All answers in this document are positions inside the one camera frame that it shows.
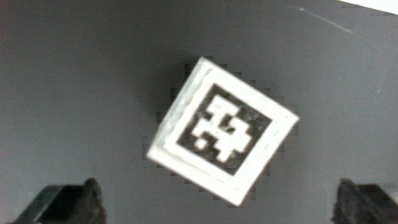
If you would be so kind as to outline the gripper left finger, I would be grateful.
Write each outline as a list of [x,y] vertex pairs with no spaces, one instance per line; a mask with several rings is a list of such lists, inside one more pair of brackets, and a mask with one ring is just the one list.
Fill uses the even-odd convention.
[[107,224],[96,179],[82,185],[48,185],[11,224]]

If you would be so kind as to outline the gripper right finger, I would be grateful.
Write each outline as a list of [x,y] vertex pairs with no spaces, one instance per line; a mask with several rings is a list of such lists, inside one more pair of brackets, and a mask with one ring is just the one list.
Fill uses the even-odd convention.
[[334,224],[398,224],[398,202],[377,184],[341,179],[336,192]]

